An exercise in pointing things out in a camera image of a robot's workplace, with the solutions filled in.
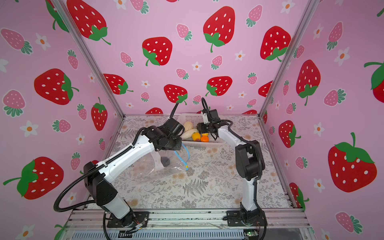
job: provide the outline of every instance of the red strawberry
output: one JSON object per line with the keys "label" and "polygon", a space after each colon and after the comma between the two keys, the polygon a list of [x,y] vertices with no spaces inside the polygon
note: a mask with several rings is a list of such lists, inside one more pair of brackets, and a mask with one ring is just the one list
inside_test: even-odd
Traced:
{"label": "red strawberry", "polygon": [[377,169],[369,154],[355,147],[355,133],[351,132],[353,146],[341,142],[329,150],[328,164],[333,183],[344,192],[356,191],[370,184]]}
{"label": "red strawberry", "polygon": [[77,111],[79,111],[79,117],[82,120],[87,119],[87,110],[84,108],[84,105],[82,104],[77,105]]}
{"label": "red strawberry", "polygon": [[47,157],[38,157],[23,168],[21,177],[9,179],[3,185],[20,179],[17,191],[22,197],[33,200],[56,188],[63,178],[64,171],[57,163]]}
{"label": "red strawberry", "polygon": [[254,84],[256,83],[256,81],[257,81],[256,73],[250,73],[250,74],[248,75],[248,80],[247,80],[247,82],[248,82],[249,84],[251,84],[251,85],[254,85]]}
{"label": "red strawberry", "polygon": [[328,43],[327,43],[327,49],[328,51],[331,51],[334,49],[337,45],[337,41],[341,38],[341,35],[343,34],[343,22],[338,22],[333,27],[332,31],[330,32],[328,36]]}
{"label": "red strawberry", "polygon": [[100,98],[91,109],[91,117],[97,131],[101,131],[107,122],[108,112],[104,105],[101,104]]}
{"label": "red strawberry", "polygon": [[208,18],[203,27],[205,40],[216,47],[227,44],[235,32],[235,11],[231,7],[222,7]]}
{"label": "red strawberry", "polygon": [[142,44],[143,54],[153,65],[163,66],[169,62],[172,53],[172,43],[166,37],[148,38]]}
{"label": "red strawberry", "polygon": [[304,106],[307,106],[308,96],[314,94],[320,84],[321,75],[312,60],[303,63],[296,83],[296,92],[301,98],[306,98]]}
{"label": "red strawberry", "polygon": [[185,102],[187,105],[185,100],[188,98],[188,92],[185,88],[168,84],[164,86],[164,93],[166,94],[167,99],[172,103]]}
{"label": "red strawberry", "polygon": [[377,100],[384,103],[384,63],[378,63],[378,62],[369,62],[364,64],[364,67],[370,66],[370,65],[380,65],[376,71],[373,72],[371,77],[371,84],[373,90],[373,95]]}
{"label": "red strawberry", "polygon": [[362,225],[354,216],[349,216],[346,212],[338,212],[335,215],[337,222],[350,233],[355,231],[357,234],[362,233]]}
{"label": "red strawberry", "polygon": [[221,96],[227,92],[229,87],[232,85],[232,78],[228,76],[214,77],[207,82],[207,94],[210,93],[212,96]]}
{"label": "red strawberry", "polygon": [[296,138],[301,138],[301,136],[296,137],[296,127],[290,120],[280,124],[279,136],[287,148],[290,148],[295,144]]}
{"label": "red strawberry", "polygon": [[263,97],[266,97],[266,95],[268,94],[269,92],[269,89],[271,88],[271,85],[272,85],[272,82],[273,81],[270,81],[264,85],[262,85],[260,88],[259,88],[259,95],[260,96],[263,96]]}
{"label": "red strawberry", "polygon": [[107,23],[102,15],[82,0],[68,0],[67,8],[81,35],[94,41],[107,36]]}
{"label": "red strawberry", "polygon": [[25,101],[20,92],[16,90],[9,90],[3,97],[3,103],[5,107],[3,110],[11,117],[19,117],[23,114],[23,108],[25,108]]}
{"label": "red strawberry", "polygon": [[151,108],[145,114],[163,114],[163,111],[160,108]]}
{"label": "red strawberry", "polygon": [[264,35],[260,56],[265,60],[273,60],[283,55],[291,42],[291,35],[279,26],[271,27]]}
{"label": "red strawberry", "polygon": [[35,91],[43,98],[59,105],[68,104],[73,97],[71,80],[60,69],[53,68],[35,79]]}
{"label": "red strawberry", "polygon": [[12,48],[20,50],[23,54],[30,55],[32,53],[32,46],[28,41],[24,41],[24,38],[20,33],[6,28],[2,28],[0,32]]}

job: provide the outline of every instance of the strawberry illustration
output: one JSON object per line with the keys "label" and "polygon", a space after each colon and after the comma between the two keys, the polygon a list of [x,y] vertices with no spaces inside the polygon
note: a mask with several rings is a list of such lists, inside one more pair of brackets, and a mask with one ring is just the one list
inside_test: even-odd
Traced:
{"label": "strawberry illustration", "polygon": [[369,154],[355,147],[355,133],[351,132],[353,146],[341,142],[329,150],[328,164],[333,183],[344,192],[356,191],[370,184],[377,169]]}
{"label": "strawberry illustration", "polygon": [[149,94],[147,92],[143,92],[141,95],[141,100],[147,102],[149,100]]}
{"label": "strawberry illustration", "polygon": [[0,32],[12,48],[20,50],[23,54],[30,55],[32,53],[32,46],[28,41],[24,41],[24,38],[20,33],[6,28],[2,28]]}
{"label": "strawberry illustration", "polygon": [[3,97],[3,103],[5,104],[3,110],[6,115],[11,117],[19,117],[23,114],[23,108],[25,108],[25,101],[22,94],[17,90],[9,90]]}
{"label": "strawberry illustration", "polygon": [[77,105],[77,111],[79,111],[79,117],[82,120],[87,119],[87,110],[84,108],[84,105],[82,104]]}
{"label": "strawberry illustration", "polygon": [[176,74],[179,78],[182,78],[184,80],[189,78],[188,73],[184,69],[181,69],[181,68],[176,69]]}
{"label": "strawberry illustration", "polygon": [[64,171],[52,159],[38,157],[23,168],[21,175],[3,182],[3,185],[20,179],[17,191],[25,199],[33,200],[56,188],[63,181]]}
{"label": "strawberry illustration", "polygon": [[125,52],[121,52],[120,53],[120,59],[123,63],[125,63],[125,65],[129,68],[133,67],[133,61],[132,61],[132,58],[126,54]]}
{"label": "strawberry illustration", "polygon": [[60,69],[53,68],[35,79],[35,91],[43,98],[59,105],[68,104],[73,97],[71,80]]}
{"label": "strawberry illustration", "polygon": [[283,87],[283,95],[287,95],[288,93],[288,90],[289,90],[289,81],[288,80],[285,80],[284,82],[284,87]]}
{"label": "strawberry illustration", "polygon": [[247,82],[251,85],[254,85],[257,81],[256,73],[250,73],[248,74],[248,80]]}
{"label": "strawberry illustration", "polygon": [[349,216],[346,212],[338,212],[335,215],[337,222],[348,232],[357,234],[362,233],[362,225],[360,221],[356,219],[354,216]]}
{"label": "strawberry illustration", "polygon": [[262,85],[260,88],[259,88],[259,95],[260,96],[263,96],[263,97],[266,97],[266,95],[268,94],[269,92],[269,89],[271,88],[271,85],[272,85],[272,82],[273,81],[270,81],[264,85]]}
{"label": "strawberry illustration", "polygon": [[133,92],[133,90],[128,90],[128,84],[124,78],[115,75],[115,74],[103,74],[105,79],[108,82],[109,87],[112,92],[117,95],[121,95],[128,92]]}
{"label": "strawberry illustration", "polygon": [[296,83],[296,92],[301,98],[306,98],[304,106],[307,106],[308,96],[313,95],[320,84],[321,76],[317,66],[312,60],[303,63]]}
{"label": "strawberry illustration", "polygon": [[145,114],[163,114],[163,111],[160,108],[151,108]]}
{"label": "strawberry illustration", "polygon": [[203,26],[205,40],[216,47],[227,44],[235,32],[235,11],[231,7],[222,7],[208,18]]}
{"label": "strawberry illustration", "polygon": [[328,41],[329,41],[327,42],[328,51],[331,51],[336,47],[337,41],[341,38],[342,34],[343,34],[343,22],[338,22],[333,27],[331,33],[328,36]]}
{"label": "strawberry illustration", "polygon": [[80,153],[75,152],[72,155],[72,159],[71,159],[71,168],[72,168],[72,170],[75,171],[78,168],[79,165],[80,165]]}
{"label": "strawberry illustration", "polygon": [[183,24],[178,24],[176,26],[177,34],[179,37],[184,38],[185,41],[189,41],[192,39],[192,32],[189,28]]}
{"label": "strawberry illustration", "polygon": [[287,47],[291,42],[291,35],[279,26],[273,26],[264,35],[262,46],[260,48],[260,56],[264,60],[274,60],[283,55],[287,51]]}
{"label": "strawberry illustration", "polygon": [[166,94],[167,99],[172,103],[185,102],[187,105],[185,100],[188,98],[188,92],[185,88],[168,84],[164,86],[164,93]]}
{"label": "strawberry illustration", "polygon": [[287,148],[290,148],[295,144],[296,138],[301,138],[301,136],[296,137],[296,127],[290,120],[280,124],[279,136]]}
{"label": "strawberry illustration", "polygon": [[256,22],[262,17],[262,12],[263,6],[259,4],[248,13],[247,26],[249,28],[256,25]]}
{"label": "strawberry illustration", "polygon": [[104,105],[101,104],[100,98],[91,109],[91,117],[97,131],[101,131],[107,122],[108,112]]}
{"label": "strawberry illustration", "polygon": [[296,110],[296,103],[290,103],[286,109],[286,113],[292,115],[292,113]]}
{"label": "strawberry illustration", "polygon": [[169,62],[172,53],[172,43],[166,37],[148,38],[142,44],[143,54],[153,65],[163,66]]}
{"label": "strawberry illustration", "polygon": [[210,93],[212,96],[221,96],[227,92],[229,87],[232,85],[232,78],[228,76],[214,77],[207,82],[207,94]]}
{"label": "strawberry illustration", "polygon": [[77,69],[79,66],[79,61],[77,60],[76,54],[74,51],[72,51],[72,49],[68,50],[68,62],[73,67],[73,69]]}
{"label": "strawberry illustration", "polygon": [[56,120],[53,122],[53,130],[55,130],[56,132],[67,132],[71,129],[71,124],[65,120],[65,119],[62,119],[62,120]]}
{"label": "strawberry illustration", "polygon": [[94,41],[102,39],[111,45],[103,39],[107,36],[107,23],[96,9],[82,0],[68,0],[67,8],[81,35]]}
{"label": "strawberry illustration", "polygon": [[141,14],[147,14],[149,12],[149,6],[147,5],[147,2],[144,2],[143,0],[130,0],[132,7],[136,11],[140,11]]}
{"label": "strawberry illustration", "polygon": [[370,66],[370,65],[380,65],[376,71],[373,72],[371,77],[371,84],[373,90],[373,95],[377,100],[384,103],[384,63],[378,63],[378,62],[369,62],[364,64],[364,67]]}
{"label": "strawberry illustration", "polygon": [[334,107],[336,104],[341,104],[345,100],[346,95],[347,94],[342,89],[337,91],[333,89],[325,96],[324,104],[330,107]]}

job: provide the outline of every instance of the strawberry wallpaper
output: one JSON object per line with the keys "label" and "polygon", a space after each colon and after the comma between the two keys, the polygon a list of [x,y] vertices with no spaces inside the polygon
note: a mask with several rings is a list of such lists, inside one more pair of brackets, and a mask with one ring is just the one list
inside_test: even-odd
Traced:
{"label": "strawberry wallpaper", "polygon": [[2,238],[57,240],[70,212],[55,199],[102,159],[119,118],[50,1],[6,1],[0,33]]}
{"label": "strawberry wallpaper", "polygon": [[66,1],[126,114],[260,111],[306,4]]}
{"label": "strawberry wallpaper", "polygon": [[317,239],[382,239],[383,12],[321,1],[264,116]]}

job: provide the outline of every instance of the pink strawberry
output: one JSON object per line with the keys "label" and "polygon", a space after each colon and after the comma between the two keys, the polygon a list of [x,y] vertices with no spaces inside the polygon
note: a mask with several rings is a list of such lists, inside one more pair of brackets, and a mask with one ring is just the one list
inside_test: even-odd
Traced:
{"label": "pink strawberry", "polygon": [[330,107],[334,107],[337,104],[341,104],[345,100],[346,95],[347,94],[342,89],[337,91],[333,89],[325,96],[324,104]]}
{"label": "pink strawberry", "polygon": [[176,69],[176,74],[179,78],[182,78],[184,80],[189,78],[188,73],[184,69],[181,69],[181,68]]}
{"label": "pink strawberry", "polygon": [[149,100],[149,94],[147,92],[143,92],[141,95],[141,100],[147,102]]}
{"label": "pink strawberry", "polygon": [[72,49],[68,50],[68,62],[73,67],[73,69],[77,69],[79,66],[79,61],[77,60],[76,54],[74,51],[72,51]]}
{"label": "pink strawberry", "polygon": [[223,63],[223,56],[218,55],[214,59],[212,59],[211,68],[213,70],[217,70],[222,63]]}
{"label": "pink strawberry", "polygon": [[132,62],[132,58],[126,54],[125,52],[121,52],[120,53],[120,59],[123,63],[125,63],[126,66],[128,67],[133,67],[133,62]]}
{"label": "pink strawberry", "polygon": [[103,138],[99,139],[99,145],[100,145],[100,149],[104,151],[105,150],[105,141]]}
{"label": "pink strawberry", "polygon": [[84,105],[82,104],[77,105],[77,111],[79,111],[79,117],[82,120],[87,119],[87,110],[84,108]]}
{"label": "pink strawberry", "polygon": [[12,48],[20,50],[23,54],[30,55],[32,53],[32,46],[28,41],[24,41],[24,38],[20,33],[6,28],[2,28],[0,32]]}
{"label": "pink strawberry", "polygon": [[176,30],[179,37],[184,38],[185,41],[189,41],[192,39],[192,32],[188,29],[187,26],[178,24],[176,26]]}
{"label": "pink strawberry", "polygon": [[257,81],[256,73],[250,73],[247,81],[249,84],[254,85]]}
{"label": "pink strawberry", "polygon": [[25,101],[20,92],[9,90],[3,97],[3,103],[6,105],[3,110],[11,117],[19,117],[23,114],[22,108],[25,108]]}
{"label": "pink strawberry", "polygon": [[251,101],[248,102],[247,104],[247,108],[251,108],[253,107],[255,104],[256,104],[257,100],[256,99],[252,99]]}
{"label": "pink strawberry", "polygon": [[52,127],[53,127],[53,130],[55,130],[56,132],[59,132],[59,131],[66,132],[71,129],[70,123],[64,119],[60,121],[59,120],[54,121]]}
{"label": "pink strawberry", "polygon": [[346,212],[338,212],[335,215],[335,218],[337,222],[350,233],[353,233],[353,231],[355,231],[357,234],[362,233],[363,227],[359,223],[359,220],[357,220],[354,216],[349,216]]}
{"label": "pink strawberry", "polygon": [[333,27],[331,33],[328,36],[329,42],[327,43],[327,50],[331,51],[337,45],[337,41],[341,38],[343,34],[343,22],[338,22]]}
{"label": "pink strawberry", "polygon": [[80,165],[80,153],[75,152],[72,155],[72,159],[71,159],[71,168],[72,168],[72,170],[75,171],[78,168],[79,165]]}

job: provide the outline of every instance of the plastic basket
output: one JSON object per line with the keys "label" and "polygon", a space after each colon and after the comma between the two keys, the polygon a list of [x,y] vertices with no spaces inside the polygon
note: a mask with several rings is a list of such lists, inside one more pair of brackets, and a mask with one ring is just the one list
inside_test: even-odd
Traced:
{"label": "plastic basket", "polygon": [[[197,113],[181,113],[177,121],[181,124],[184,124],[186,121],[190,121],[193,123],[193,126],[196,127],[199,122],[203,122],[203,117],[201,116],[201,114]],[[190,141],[182,141],[182,143],[185,146],[191,147],[220,147],[225,143],[225,141],[221,138],[217,138],[215,141],[215,139],[211,135],[208,135],[208,138],[209,142],[195,142],[192,141],[191,138]]]}

